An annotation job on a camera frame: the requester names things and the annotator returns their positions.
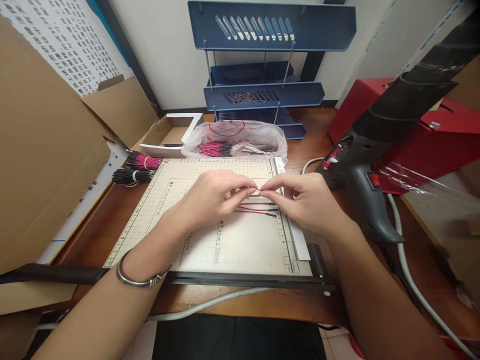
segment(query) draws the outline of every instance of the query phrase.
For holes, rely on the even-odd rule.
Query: plastic wrap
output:
[[[231,144],[231,155],[235,158],[281,157],[283,164],[287,164],[284,131],[276,125],[259,121],[229,120],[200,124],[191,132],[181,153],[189,159],[210,159],[210,156],[199,153],[200,145],[217,141]]]
[[[459,299],[469,308],[480,304],[480,198],[460,171],[430,179],[390,163],[379,170],[383,179],[408,190],[403,202],[447,260],[460,283]]]

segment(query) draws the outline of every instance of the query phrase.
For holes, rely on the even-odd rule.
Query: desk file tray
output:
[[[215,86],[261,84],[283,81],[287,70],[287,79],[294,73],[288,61],[257,62],[242,65],[211,66],[211,82]]]
[[[354,6],[189,1],[195,47],[208,51],[345,51]]]
[[[316,81],[224,86],[208,82],[203,93],[210,111],[318,106],[325,96]]]
[[[251,120],[273,124],[276,111],[277,109],[219,111],[217,112],[218,119],[215,118],[214,121]],[[278,109],[276,125],[283,130],[287,140],[301,140],[307,134],[305,126],[295,122],[284,107]]]

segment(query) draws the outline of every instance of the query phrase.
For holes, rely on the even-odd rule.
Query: woman's left hand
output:
[[[185,232],[219,221],[257,190],[255,181],[231,170],[203,172],[185,196],[164,216]]]

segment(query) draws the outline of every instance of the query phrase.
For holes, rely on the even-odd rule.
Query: forearm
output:
[[[351,326],[368,360],[454,359],[357,226],[328,243]]]
[[[183,239],[167,219],[143,239],[123,262],[123,272],[147,281],[171,264]],[[112,268],[46,339],[34,359],[119,359],[148,316],[163,280],[152,288],[131,287]]]

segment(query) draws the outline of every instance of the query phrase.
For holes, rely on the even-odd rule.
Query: hand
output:
[[[286,196],[274,191],[281,187]],[[277,175],[261,187],[260,195],[277,204],[302,227],[327,239],[337,238],[342,230],[357,226],[340,208],[324,177],[316,172]]]
[[[190,233],[232,213],[256,190],[255,181],[245,175],[235,174],[231,170],[205,171],[186,195],[168,210],[169,214],[165,215],[181,219],[182,226]]]

